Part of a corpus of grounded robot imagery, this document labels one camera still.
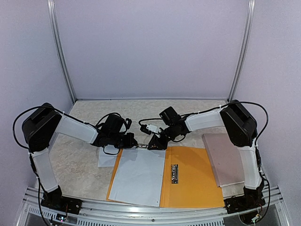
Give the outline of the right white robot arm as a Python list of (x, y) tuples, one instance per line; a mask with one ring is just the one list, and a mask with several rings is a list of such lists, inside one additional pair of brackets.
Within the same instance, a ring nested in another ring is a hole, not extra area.
[(230, 141), (239, 150), (245, 188), (256, 190), (262, 182), (256, 159), (257, 122), (244, 104), (245, 102), (233, 100), (222, 106), (182, 116), (173, 107), (169, 107), (160, 113), (160, 118), (167, 128), (161, 129), (147, 124), (142, 125), (141, 130), (153, 135), (148, 149), (165, 150), (168, 142), (175, 140), (179, 135), (186, 136), (200, 129), (224, 127)]

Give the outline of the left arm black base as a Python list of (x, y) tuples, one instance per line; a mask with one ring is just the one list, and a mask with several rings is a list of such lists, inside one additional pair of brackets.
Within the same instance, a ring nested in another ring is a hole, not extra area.
[(54, 191), (46, 192), (43, 195), (41, 205), (52, 210), (78, 215), (82, 206), (82, 200), (63, 196), (62, 190), (58, 186)]

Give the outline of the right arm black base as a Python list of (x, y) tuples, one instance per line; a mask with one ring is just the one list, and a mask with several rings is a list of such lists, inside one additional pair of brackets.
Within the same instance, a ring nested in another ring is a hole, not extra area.
[(244, 186), (243, 191), (244, 194), (241, 196), (232, 196), (224, 200), (228, 214), (250, 210), (265, 205), (262, 187), (258, 187), (253, 190)]

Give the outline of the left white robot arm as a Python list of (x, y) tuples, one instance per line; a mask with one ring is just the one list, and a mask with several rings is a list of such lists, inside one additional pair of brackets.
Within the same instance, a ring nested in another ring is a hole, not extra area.
[(132, 121), (118, 113), (105, 115), (96, 125), (81, 121), (54, 108), (50, 103), (33, 107), (33, 113), (22, 123), (22, 132), (40, 184), (48, 192), (47, 201), (55, 209), (62, 209), (66, 199), (59, 188), (49, 154), (56, 138), (62, 134), (95, 147), (111, 145), (117, 150), (138, 145), (134, 133), (128, 130)]

